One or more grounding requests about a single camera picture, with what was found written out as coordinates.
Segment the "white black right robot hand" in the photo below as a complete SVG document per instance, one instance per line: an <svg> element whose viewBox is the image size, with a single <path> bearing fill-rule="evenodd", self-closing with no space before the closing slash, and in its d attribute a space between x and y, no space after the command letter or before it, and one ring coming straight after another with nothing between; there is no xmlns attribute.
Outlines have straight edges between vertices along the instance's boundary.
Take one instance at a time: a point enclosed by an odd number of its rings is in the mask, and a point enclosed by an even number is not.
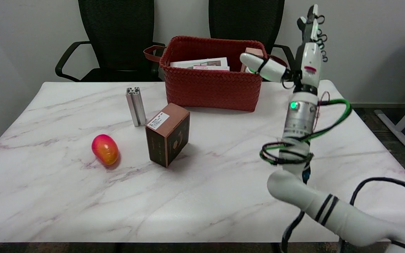
<svg viewBox="0 0 405 253"><path fill-rule="evenodd" d="M319 14L319 6L312 5L306 17L299 17L297 25L302 32L302 43L292 54L289 67L277 63L270 57L260 57L252 53L242 53L240 61L253 74L271 82L293 82L302 91L315 91L320 83L322 62L327 62L325 51L327 35L320 30L325 17Z"/></svg>

